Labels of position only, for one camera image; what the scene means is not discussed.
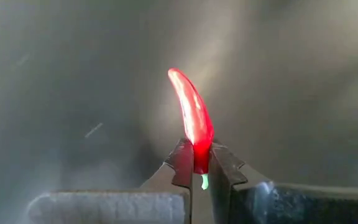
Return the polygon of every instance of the pepper stem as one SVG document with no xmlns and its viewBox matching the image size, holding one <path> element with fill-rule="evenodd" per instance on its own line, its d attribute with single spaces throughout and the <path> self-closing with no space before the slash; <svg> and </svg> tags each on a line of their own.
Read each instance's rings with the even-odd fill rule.
<svg viewBox="0 0 358 224">
<path fill-rule="evenodd" d="M 206 190 L 208 188 L 208 174 L 202 174 L 201 176 L 203 177 L 203 184 L 201 188 Z"/>
</svg>

